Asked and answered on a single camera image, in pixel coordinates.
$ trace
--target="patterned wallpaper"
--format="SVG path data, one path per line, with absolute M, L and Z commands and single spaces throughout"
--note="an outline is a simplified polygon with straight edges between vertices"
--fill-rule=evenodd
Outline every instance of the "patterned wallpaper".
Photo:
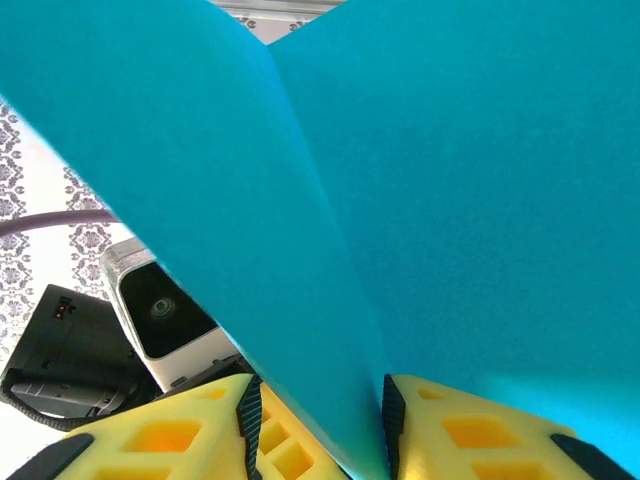
M 264 43 L 310 20 L 255 14 L 236 18 Z M 98 207 L 101 203 L 96 194 L 0 98 L 0 221 Z M 47 284 L 106 299 L 98 259 L 106 247 L 131 236 L 123 225 L 92 223 L 0 239 L 0 369 L 4 369 Z M 18 437 L 0 435 L 0 478 L 60 437 L 59 432 L 34 424 L 5 405 L 0 405 L 0 429 L 23 433 Z

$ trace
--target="blue paper sheet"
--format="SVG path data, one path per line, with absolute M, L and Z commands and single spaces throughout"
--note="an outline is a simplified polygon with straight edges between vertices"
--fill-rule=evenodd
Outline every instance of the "blue paper sheet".
M 640 474 L 640 4 L 349 0 L 268 49 L 198 0 L 2 15 L 0 93 L 355 478 L 383 347 Z

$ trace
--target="camera lens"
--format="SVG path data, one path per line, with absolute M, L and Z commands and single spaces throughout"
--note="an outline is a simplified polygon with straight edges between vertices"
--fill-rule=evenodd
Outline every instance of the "camera lens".
M 167 320 L 176 311 L 176 302 L 170 298 L 161 298 L 151 307 L 151 317 L 156 320 Z

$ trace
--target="yellow 3d-printed part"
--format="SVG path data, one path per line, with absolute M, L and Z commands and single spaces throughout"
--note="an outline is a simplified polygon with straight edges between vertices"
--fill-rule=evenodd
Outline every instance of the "yellow 3d-printed part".
M 89 433 L 94 441 L 57 480 L 247 479 L 238 404 L 251 379 L 247 374 L 223 378 L 76 429 L 68 438 Z M 260 427 L 253 452 L 258 474 L 252 480 L 347 479 L 264 383 L 260 396 L 262 421 L 253 427 Z M 259 407 L 248 414 L 259 415 Z
M 409 375 L 385 381 L 394 480 L 591 480 L 551 440 L 571 429 Z

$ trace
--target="white camera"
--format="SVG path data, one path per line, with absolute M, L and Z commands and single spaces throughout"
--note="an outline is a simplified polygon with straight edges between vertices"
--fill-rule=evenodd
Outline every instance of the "white camera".
M 163 392 L 238 353 L 136 238 L 107 248 L 100 267 L 125 335 Z

